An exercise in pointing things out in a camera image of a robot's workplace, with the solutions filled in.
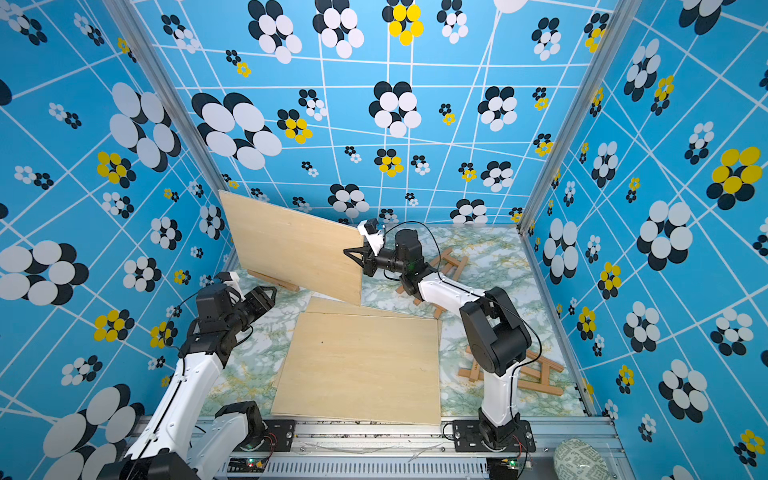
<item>blue wall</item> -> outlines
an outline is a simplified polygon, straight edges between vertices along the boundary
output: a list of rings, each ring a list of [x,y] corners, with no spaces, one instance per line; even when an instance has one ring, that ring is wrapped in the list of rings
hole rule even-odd
[[[134,7],[232,191],[343,223],[511,223],[616,3]],[[223,108],[203,112],[227,95],[259,120],[243,128]],[[247,127],[263,133],[253,141]]]
[[[637,478],[766,477],[767,22],[643,2],[528,232]]]
[[[195,314],[174,306],[229,230],[209,237],[216,197],[104,6],[19,5],[0,3],[0,478],[93,478],[164,394]]]

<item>marble floor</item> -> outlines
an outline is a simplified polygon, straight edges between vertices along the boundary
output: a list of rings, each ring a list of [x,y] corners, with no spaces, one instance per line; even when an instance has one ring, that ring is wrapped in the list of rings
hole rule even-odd
[[[423,227],[417,227],[424,257],[437,257],[432,238]],[[453,247],[452,255],[469,257],[461,281],[469,286],[490,289],[500,286],[509,294],[520,315],[530,323],[541,338],[544,356],[564,364],[563,354],[554,336],[551,321],[541,294],[525,258],[517,230],[507,227],[430,227],[442,250]],[[388,234],[394,242],[394,234]],[[243,291],[264,284],[238,270]],[[398,295],[397,282],[387,280],[379,271],[373,278],[363,277],[362,305],[382,310],[432,317],[434,307],[428,303],[413,304],[412,297]],[[278,287],[277,302],[265,316],[253,324],[253,335],[233,352],[217,384],[205,401],[202,415],[213,415],[227,403],[256,400],[262,415],[269,415],[275,397],[273,386],[278,369],[290,346],[293,328],[299,314],[305,310],[310,297],[316,293],[302,289],[290,292]],[[471,368],[472,356],[466,353],[467,340],[459,317],[443,313],[440,342],[440,389],[443,416],[475,416],[482,403],[483,382],[470,383],[458,376],[459,368]],[[537,348],[534,338],[533,349]],[[538,363],[531,365],[538,368]],[[520,390],[522,416],[585,416],[584,406],[575,388],[571,373],[552,372],[551,384],[564,390],[562,396],[552,396],[530,390]]]

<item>wooden board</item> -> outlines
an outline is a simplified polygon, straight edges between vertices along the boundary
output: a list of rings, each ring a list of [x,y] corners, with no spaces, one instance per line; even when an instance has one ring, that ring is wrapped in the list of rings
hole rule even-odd
[[[433,319],[302,313],[274,415],[440,424]]]
[[[361,247],[357,229],[220,190],[244,269],[360,304],[362,268],[343,250]]]

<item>metal frame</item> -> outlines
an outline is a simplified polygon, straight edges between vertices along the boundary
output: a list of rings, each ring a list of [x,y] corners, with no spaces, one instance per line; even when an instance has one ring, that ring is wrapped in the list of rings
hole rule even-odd
[[[568,146],[576,138],[579,127],[584,121],[584,116],[589,110],[589,105],[594,97],[594,92],[600,87],[600,83],[605,76],[608,67],[614,61],[619,47],[624,37],[627,35],[632,18],[640,7],[642,0],[621,0],[614,10],[611,18],[611,27],[607,29],[605,37],[600,42],[600,50],[592,57],[592,62],[587,68],[584,80],[577,90],[576,98],[571,103],[571,110],[565,116],[563,128],[560,130],[557,141],[554,143],[554,149],[549,155],[547,163],[541,169],[541,173],[536,180],[531,196],[525,205],[525,212],[520,230],[526,231],[535,219],[535,213],[539,211],[541,205],[549,192],[549,179],[553,178],[568,155]]]
[[[152,47],[152,41],[147,35],[146,28],[139,22],[134,6],[129,0],[104,0],[104,6],[106,6],[128,45],[131,46],[134,55],[139,59],[138,64],[141,70],[163,102],[168,115],[176,124],[179,135],[189,148],[189,157],[200,168],[203,178],[218,199],[219,190],[229,191],[229,187],[224,183],[219,168],[213,157],[210,156],[208,146],[197,132],[192,118],[187,114],[187,107],[174,88],[174,83],[168,76],[160,57]]]

